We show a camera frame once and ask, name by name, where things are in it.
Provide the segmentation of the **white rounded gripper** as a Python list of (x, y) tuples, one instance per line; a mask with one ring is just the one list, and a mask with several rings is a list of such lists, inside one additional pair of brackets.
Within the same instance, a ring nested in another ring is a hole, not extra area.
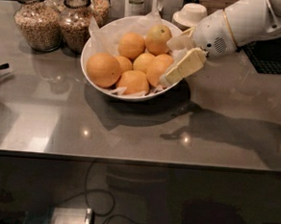
[[(233, 54), (238, 48), (224, 10), (206, 16), (195, 28), (190, 27), (166, 44), (171, 51), (182, 50), (159, 78), (162, 87), (171, 87), (199, 71), (207, 61), (206, 53), (211, 58), (217, 58)], [(195, 44), (204, 51), (193, 48)]]

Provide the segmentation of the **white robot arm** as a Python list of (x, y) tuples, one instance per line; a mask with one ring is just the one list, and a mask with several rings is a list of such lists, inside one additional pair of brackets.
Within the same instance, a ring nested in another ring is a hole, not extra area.
[(206, 60), (235, 53), (248, 42), (281, 37), (281, 0), (240, 0), (213, 12), (167, 41), (177, 51), (174, 63), (159, 78), (171, 87), (199, 71)]

